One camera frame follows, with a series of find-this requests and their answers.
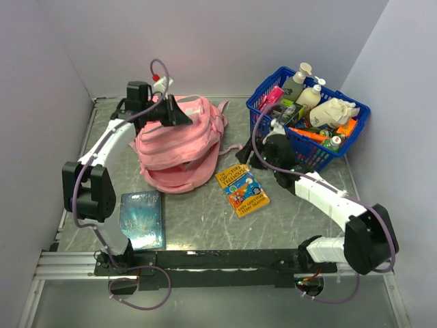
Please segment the yellow children's book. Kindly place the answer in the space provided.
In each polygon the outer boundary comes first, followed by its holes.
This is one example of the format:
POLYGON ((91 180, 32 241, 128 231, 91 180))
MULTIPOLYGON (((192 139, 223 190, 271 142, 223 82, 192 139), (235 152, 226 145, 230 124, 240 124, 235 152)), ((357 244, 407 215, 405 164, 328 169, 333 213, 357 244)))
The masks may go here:
POLYGON ((215 178, 239 218, 270 203, 260 183, 246 164, 235 164, 215 178))

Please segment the pink school backpack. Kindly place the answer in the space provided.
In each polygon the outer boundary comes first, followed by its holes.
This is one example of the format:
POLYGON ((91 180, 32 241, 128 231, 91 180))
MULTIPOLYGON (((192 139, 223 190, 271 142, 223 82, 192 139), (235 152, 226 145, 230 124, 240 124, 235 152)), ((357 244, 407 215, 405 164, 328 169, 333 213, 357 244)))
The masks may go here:
POLYGON ((175 99, 193 121, 191 125, 164 127, 160 122, 150 122, 130 143, 146 183, 169 194, 186 193, 204 185, 212 177, 220 155, 233 148, 242 149, 236 144, 221 150, 227 100, 215 106, 198 95, 175 99), (197 161, 197 168, 185 172, 182 164, 191 161, 197 161))

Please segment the teal hardcover book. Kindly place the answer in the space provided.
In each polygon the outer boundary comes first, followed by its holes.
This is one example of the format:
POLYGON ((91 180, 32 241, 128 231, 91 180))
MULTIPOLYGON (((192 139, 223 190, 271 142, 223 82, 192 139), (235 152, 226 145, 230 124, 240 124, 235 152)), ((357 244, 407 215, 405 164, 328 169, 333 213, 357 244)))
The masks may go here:
POLYGON ((159 191, 122 194, 120 228, 130 240, 134 251, 165 248, 162 206, 159 191))

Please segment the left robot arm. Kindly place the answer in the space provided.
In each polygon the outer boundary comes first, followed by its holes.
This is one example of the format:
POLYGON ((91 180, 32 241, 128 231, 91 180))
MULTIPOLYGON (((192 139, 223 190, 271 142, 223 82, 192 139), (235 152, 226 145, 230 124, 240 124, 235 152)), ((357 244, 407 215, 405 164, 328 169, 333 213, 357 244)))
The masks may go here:
POLYGON ((162 90, 154 100, 154 92, 146 82, 128 83, 126 97, 117 104, 99 140, 78 161, 62 167, 65 209, 72 213, 76 227, 94 232, 102 243, 103 260, 121 275, 135 269, 135 257, 130 239, 112 218, 116 194, 109 168, 147 123, 187 126, 193 122, 174 95, 162 90))

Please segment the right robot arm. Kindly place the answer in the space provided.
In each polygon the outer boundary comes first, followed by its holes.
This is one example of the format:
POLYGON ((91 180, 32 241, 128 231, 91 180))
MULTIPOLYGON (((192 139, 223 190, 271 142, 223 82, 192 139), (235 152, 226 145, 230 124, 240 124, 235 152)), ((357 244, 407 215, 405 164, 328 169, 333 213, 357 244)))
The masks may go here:
POLYGON ((286 136, 249 139, 236 158, 258 169, 272 169, 282 188, 314 205, 343 231, 342 237, 317 235, 302 242, 297 257, 302 270, 313 272, 324 263, 347 264, 361 275, 393 270, 399 244, 387 209, 380 204, 366 206, 296 161, 286 136))

